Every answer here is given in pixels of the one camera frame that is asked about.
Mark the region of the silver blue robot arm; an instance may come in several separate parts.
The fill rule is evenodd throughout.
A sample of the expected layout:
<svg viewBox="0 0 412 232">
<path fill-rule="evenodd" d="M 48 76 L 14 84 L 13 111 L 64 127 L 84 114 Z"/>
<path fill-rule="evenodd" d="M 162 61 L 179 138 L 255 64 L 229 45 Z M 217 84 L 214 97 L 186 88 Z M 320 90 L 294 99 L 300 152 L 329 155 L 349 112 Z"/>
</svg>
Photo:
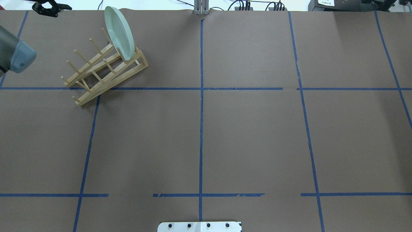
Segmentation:
<svg viewBox="0 0 412 232">
<path fill-rule="evenodd" d="M 36 51 L 6 28 L 0 27 L 0 75 L 21 73 L 36 59 Z"/>
</svg>

